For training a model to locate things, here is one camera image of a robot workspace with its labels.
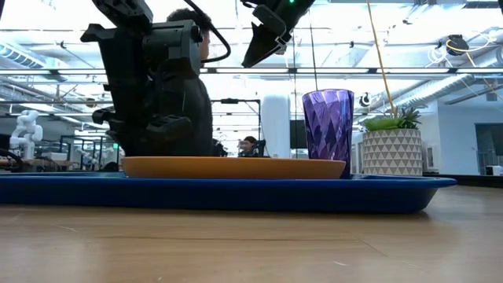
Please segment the black distant frame rig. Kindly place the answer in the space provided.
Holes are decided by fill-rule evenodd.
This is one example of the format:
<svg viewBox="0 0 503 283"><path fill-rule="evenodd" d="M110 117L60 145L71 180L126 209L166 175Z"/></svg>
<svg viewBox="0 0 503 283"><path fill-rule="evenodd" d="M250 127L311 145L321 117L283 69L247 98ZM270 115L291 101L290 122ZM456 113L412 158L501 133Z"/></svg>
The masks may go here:
<svg viewBox="0 0 503 283"><path fill-rule="evenodd" d="M247 137L262 137L262 108L259 99L223 98L211 100L213 139L223 145L228 156L237 157L240 143Z"/></svg>

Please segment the blue plastic tray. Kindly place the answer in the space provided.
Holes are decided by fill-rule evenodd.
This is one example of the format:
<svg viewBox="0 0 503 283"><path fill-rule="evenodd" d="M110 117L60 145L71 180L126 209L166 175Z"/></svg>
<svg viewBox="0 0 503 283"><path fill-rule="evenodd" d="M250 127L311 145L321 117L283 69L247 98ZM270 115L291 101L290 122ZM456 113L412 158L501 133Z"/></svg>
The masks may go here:
<svg viewBox="0 0 503 283"><path fill-rule="evenodd" d="M0 204L408 214L452 178L352 175L348 179L132 178L120 172L0 174Z"/></svg>

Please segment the white building pillar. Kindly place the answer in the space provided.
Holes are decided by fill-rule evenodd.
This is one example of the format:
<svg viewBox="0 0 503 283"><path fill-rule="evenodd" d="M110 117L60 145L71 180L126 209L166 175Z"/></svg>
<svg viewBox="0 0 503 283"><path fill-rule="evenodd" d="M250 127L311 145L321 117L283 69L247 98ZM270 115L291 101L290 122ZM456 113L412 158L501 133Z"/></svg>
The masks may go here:
<svg viewBox="0 0 503 283"><path fill-rule="evenodd" d="M261 104L263 140L273 158L290 157L290 100L288 95L266 94Z"/></svg>

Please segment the person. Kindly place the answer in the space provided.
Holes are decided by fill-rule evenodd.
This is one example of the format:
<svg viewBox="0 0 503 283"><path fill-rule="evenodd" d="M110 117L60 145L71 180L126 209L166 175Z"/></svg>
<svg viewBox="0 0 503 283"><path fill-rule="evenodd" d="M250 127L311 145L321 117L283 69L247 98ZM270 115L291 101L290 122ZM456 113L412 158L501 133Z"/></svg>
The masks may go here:
<svg viewBox="0 0 503 283"><path fill-rule="evenodd" d="M265 140L257 140L253 136L247 136L239 142L239 157L264 157L266 147Z"/></svg>
<svg viewBox="0 0 503 283"><path fill-rule="evenodd" d="M191 9L176 9L167 21L193 20L200 28L203 41L200 43L200 59L209 56L211 18ZM184 114L191 120L193 131L186 137L177 140L168 156L211 156L213 150L213 116L211 99L203 81L196 77L185 82L186 97Z"/></svg>

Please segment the dark wall panel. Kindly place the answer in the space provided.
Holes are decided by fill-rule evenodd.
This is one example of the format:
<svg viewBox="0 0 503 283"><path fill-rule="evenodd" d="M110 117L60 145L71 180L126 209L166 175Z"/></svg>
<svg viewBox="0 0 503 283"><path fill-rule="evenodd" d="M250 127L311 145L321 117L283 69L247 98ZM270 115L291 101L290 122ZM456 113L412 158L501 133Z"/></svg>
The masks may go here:
<svg viewBox="0 0 503 283"><path fill-rule="evenodd" d="M475 133L479 152L503 156L503 123L477 123Z"/></svg>

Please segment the succulent in triangle-patterned pot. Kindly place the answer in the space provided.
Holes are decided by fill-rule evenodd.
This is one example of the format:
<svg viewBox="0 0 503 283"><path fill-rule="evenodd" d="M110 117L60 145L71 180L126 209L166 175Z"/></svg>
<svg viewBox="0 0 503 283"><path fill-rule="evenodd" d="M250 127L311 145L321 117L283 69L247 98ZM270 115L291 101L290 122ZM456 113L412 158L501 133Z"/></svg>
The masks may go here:
<svg viewBox="0 0 503 283"><path fill-rule="evenodd" d="M401 108L389 116L364 122L362 172L367 175L421 176L422 139L420 113Z"/></svg>

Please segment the orange plate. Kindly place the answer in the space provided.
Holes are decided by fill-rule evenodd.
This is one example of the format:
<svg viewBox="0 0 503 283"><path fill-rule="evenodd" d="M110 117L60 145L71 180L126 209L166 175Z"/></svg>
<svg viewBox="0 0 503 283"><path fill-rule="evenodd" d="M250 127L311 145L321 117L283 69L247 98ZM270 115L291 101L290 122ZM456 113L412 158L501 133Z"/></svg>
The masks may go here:
<svg viewBox="0 0 503 283"><path fill-rule="evenodd" d="M130 156L122 160L132 178L338 179L338 160L265 157Z"/></svg>

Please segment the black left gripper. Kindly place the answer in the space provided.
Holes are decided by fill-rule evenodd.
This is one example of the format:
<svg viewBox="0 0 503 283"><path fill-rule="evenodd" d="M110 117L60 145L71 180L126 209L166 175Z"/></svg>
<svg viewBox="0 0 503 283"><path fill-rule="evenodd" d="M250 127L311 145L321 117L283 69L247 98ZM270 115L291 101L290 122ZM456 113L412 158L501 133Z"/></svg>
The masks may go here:
<svg viewBox="0 0 503 283"><path fill-rule="evenodd" d="M175 141L192 130L184 114L185 81L192 78L147 69L142 39L152 26L135 31L90 24L81 37L99 45L108 79L104 88L113 100L112 107L94 112L93 121L108 123L126 156L156 156L155 142Z"/></svg>

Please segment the black wall monitor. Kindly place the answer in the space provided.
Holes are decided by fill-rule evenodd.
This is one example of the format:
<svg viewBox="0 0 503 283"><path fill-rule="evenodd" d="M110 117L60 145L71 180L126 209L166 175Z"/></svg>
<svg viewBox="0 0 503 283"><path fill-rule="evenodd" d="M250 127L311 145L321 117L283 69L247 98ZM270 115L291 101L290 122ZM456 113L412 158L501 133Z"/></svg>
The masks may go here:
<svg viewBox="0 0 503 283"><path fill-rule="evenodd" d="M306 126L303 119L290 121L290 148L307 148Z"/></svg>

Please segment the white humanoid robot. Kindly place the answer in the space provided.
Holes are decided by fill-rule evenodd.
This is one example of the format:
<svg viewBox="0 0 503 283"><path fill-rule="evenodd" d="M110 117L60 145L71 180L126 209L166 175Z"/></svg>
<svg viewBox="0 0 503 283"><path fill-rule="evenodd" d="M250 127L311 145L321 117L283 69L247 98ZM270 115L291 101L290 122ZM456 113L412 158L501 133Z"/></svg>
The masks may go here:
<svg viewBox="0 0 503 283"><path fill-rule="evenodd" d="M24 110L17 117L17 125L9 138L9 151L21 157L22 160L33 160L35 143L43 138L43 128L36 123L39 112Z"/></svg>

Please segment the purple faceted cup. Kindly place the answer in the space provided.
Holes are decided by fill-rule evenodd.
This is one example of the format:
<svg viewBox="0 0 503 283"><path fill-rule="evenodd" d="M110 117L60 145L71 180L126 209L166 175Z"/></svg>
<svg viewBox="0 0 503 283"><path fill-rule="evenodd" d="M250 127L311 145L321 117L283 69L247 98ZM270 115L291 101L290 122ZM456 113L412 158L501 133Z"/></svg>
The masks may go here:
<svg viewBox="0 0 503 283"><path fill-rule="evenodd" d="M340 177L349 178L354 93L345 89L315 90L302 99L309 158L344 161Z"/></svg>

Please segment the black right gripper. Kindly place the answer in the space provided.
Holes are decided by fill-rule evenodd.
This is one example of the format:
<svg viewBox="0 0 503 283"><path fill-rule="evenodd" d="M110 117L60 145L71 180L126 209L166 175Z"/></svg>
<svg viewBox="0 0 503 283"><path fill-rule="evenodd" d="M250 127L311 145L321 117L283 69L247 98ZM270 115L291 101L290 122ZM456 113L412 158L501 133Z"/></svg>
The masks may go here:
<svg viewBox="0 0 503 283"><path fill-rule="evenodd" d="M251 68L267 59L274 53L286 50L286 41L292 29L298 24L315 0L241 0L247 8L266 5L275 12L286 24L280 22L267 26L265 24L251 24L252 38L244 55L241 65Z"/></svg>

